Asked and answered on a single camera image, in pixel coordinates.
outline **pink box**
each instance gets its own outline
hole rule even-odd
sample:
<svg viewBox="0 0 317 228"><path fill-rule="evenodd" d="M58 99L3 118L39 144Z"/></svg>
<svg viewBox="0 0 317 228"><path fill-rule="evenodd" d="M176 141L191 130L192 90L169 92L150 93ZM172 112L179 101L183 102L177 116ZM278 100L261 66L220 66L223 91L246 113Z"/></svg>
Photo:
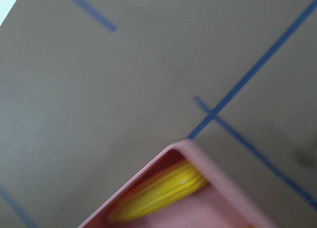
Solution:
<svg viewBox="0 0 317 228"><path fill-rule="evenodd" d="M209 183L190 196L143 218L108 224L107 212L125 191L181 159L191 162ZM78 228L276 228L250 198L234 184L197 144L171 144L141 169Z"/></svg>

